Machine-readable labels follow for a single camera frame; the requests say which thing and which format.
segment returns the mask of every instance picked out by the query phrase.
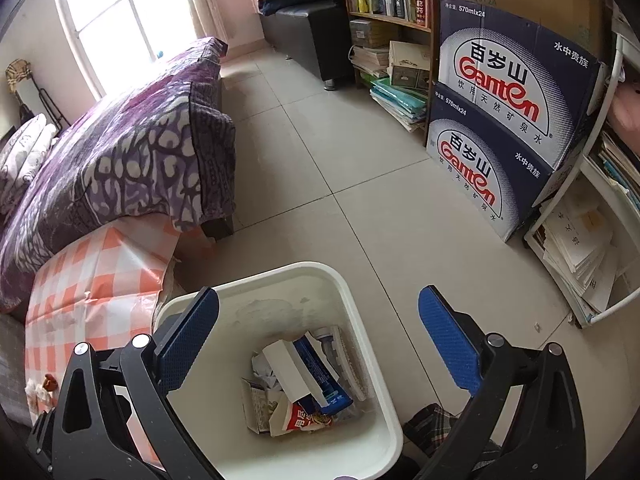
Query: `black leather ottoman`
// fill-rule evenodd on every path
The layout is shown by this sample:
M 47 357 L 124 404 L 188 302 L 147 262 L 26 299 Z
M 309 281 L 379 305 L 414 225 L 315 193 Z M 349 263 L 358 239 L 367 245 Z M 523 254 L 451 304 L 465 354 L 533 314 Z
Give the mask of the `black leather ottoman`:
M 285 7 L 260 20 L 265 40 L 324 81 L 325 89 L 353 76 L 347 11 L 331 0 Z

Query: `white plastic bin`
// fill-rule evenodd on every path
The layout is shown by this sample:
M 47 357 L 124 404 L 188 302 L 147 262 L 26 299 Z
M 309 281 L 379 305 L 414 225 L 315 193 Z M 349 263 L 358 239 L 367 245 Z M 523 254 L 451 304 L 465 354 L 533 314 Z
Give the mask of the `white plastic bin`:
M 175 413 L 226 480 L 378 478 L 398 459 L 402 432 L 396 410 L 349 287 L 323 264 L 301 262 L 215 287 L 220 316 L 182 384 L 169 393 Z M 175 298 L 154 329 L 196 294 Z M 313 433 L 257 435 L 244 422 L 241 378 L 268 344 L 336 324 L 359 360 L 370 397 L 356 421 Z

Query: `curtain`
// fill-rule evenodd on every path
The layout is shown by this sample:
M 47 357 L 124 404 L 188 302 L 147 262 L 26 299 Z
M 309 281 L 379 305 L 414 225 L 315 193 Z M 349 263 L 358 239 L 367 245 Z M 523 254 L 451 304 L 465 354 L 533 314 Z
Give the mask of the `curtain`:
M 228 43 L 225 23 L 213 0 L 189 0 L 189 7 L 198 38 L 213 36 Z

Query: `purple blanket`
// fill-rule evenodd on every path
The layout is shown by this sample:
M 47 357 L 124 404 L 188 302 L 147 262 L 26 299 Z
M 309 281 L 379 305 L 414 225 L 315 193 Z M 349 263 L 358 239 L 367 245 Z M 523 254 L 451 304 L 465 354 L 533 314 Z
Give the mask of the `purple blanket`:
M 231 215 L 236 132 L 215 105 L 225 53 L 197 41 L 61 136 L 4 229 L 0 312 L 30 296 L 54 254 L 116 218 L 162 212 L 183 232 Z

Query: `checkered tablecloth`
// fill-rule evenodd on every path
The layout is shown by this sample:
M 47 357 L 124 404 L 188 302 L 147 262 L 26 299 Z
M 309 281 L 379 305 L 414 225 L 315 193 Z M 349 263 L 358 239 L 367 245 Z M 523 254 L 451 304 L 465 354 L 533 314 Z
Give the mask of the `checkered tablecloth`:
M 60 251 L 38 271 L 31 292 L 25 331 L 27 381 L 42 384 L 49 373 L 62 384 L 78 342 L 103 350 L 150 333 L 174 251 L 186 258 L 211 248 L 202 230 L 180 234 L 168 216 L 149 214 L 117 219 Z M 34 421 L 42 408 L 31 410 Z M 129 427 L 138 447 L 145 447 L 142 428 Z

